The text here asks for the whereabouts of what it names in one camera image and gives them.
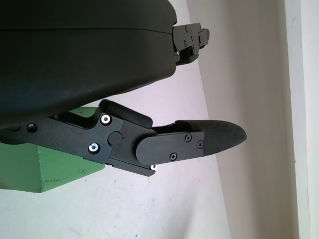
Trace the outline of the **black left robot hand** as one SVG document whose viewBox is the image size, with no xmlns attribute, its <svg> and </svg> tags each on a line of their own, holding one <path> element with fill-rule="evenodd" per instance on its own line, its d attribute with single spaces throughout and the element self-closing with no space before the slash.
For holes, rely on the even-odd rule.
<svg viewBox="0 0 319 239">
<path fill-rule="evenodd" d="M 150 117 L 109 101 L 168 78 L 208 44 L 166 0 L 3 0 L 0 140 L 31 143 L 144 176 L 247 138 L 220 120 Z"/>
</svg>

